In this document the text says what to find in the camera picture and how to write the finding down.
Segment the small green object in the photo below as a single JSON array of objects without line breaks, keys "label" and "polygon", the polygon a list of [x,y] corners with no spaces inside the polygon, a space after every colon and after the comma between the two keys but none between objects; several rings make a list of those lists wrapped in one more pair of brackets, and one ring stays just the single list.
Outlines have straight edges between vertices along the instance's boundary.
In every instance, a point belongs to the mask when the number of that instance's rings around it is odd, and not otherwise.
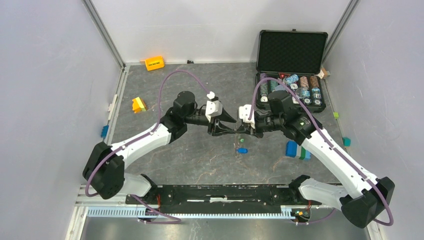
[{"label": "small green object", "polygon": [[350,138],[348,138],[348,137],[343,137],[343,138],[342,138],[342,140],[343,140],[343,145],[344,145],[345,147],[350,147],[350,146],[351,146],[351,139],[350,139]]}]

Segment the open case lid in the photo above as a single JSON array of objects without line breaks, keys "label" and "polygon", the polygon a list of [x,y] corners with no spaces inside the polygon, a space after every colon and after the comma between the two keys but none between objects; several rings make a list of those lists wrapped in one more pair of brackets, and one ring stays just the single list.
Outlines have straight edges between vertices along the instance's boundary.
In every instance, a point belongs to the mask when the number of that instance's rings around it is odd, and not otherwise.
[{"label": "open case lid", "polygon": [[327,37],[326,32],[262,30],[259,33],[256,70],[318,74]]}]

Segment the yellow block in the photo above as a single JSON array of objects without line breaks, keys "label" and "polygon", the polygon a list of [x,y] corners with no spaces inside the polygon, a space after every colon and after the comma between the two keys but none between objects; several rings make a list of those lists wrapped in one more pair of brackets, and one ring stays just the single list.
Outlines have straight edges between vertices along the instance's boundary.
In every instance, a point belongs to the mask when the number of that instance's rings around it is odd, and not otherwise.
[{"label": "yellow block", "polygon": [[144,63],[146,65],[147,71],[152,71],[165,67],[164,58],[162,56],[148,58],[144,60]]},{"label": "yellow block", "polygon": [[134,111],[134,113],[138,113],[138,112],[144,112],[147,111],[147,106],[145,104],[145,102],[143,101],[143,99],[141,99],[140,97],[136,97],[132,100],[132,110]]}]

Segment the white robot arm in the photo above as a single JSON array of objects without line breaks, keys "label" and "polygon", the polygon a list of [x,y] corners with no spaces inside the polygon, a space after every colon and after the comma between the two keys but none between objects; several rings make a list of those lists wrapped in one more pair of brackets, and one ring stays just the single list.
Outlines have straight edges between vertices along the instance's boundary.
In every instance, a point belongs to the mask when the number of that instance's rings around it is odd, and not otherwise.
[{"label": "white robot arm", "polygon": [[[242,124],[237,130],[221,124],[221,121],[235,123],[236,120],[222,108],[221,102],[214,94],[208,94],[210,100],[207,101],[207,109],[202,107],[197,109],[194,95],[188,91],[181,92],[174,101],[173,107],[161,118],[157,127],[154,125],[142,133],[111,146],[107,146],[104,142],[98,143],[91,153],[83,176],[88,180],[100,160],[115,151],[106,165],[94,173],[95,178],[91,185],[104,199],[111,198],[117,193],[143,197],[151,189],[149,180],[142,175],[124,173],[124,170],[153,149],[170,144],[181,137],[187,131],[187,124],[207,126],[207,131],[212,136],[240,133],[262,138],[265,132],[282,131],[286,137],[316,156],[341,182],[341,185],[327,184],[302,175],[289,184],[293,200],[320,202],[342,211],[355,226],[366,227],[384,209],[375,189],[367,180],[376,185],[388,203],[393,194],[394,183],[388,177],[377,178],[357,163],[315,120],[322,134],[332,142],[333,147],[329,147],[309,117],[290,107],[290,103],[293,105],[291,97],[278,96],[284,94],[283,91],[278,92],[280,93],[274,94],[276,97],[271,94],[268,96],[271,111],[267,114],[255,112],[254,117],[249,119],[252,106],[240,107],[238,116]],[[284,102],[285,99],[289,99],[290,103]],[[346,156],[366,178],[363,179],[336,151]]]}]

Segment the black carrying case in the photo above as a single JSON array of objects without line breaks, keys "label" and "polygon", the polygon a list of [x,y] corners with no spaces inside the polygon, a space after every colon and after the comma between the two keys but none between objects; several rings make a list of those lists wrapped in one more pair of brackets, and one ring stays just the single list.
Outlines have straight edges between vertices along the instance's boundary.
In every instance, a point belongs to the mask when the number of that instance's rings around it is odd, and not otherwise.
[{"label": "black carrying case", "polygon": [[[259,33],[259,47],[256,59],[256,80],[260,81],[260,74],[265,73],[268,77],[278,79],[279,73],[296,74],[307,77],[309,87],[310,76],[320,73],[324,48],[328,34],[326,32],[300,32],[262,30]],[[321,91],[321,105],[305,104],[313,113],[320,113],[326,108],[321,79],[318,77],[319,89]],[[267,82],[268,94],[271,92],[271,82]],[[261,93],[258,90],[256,96],[256,107],[269,110],[267,102],[261,102]]]}]

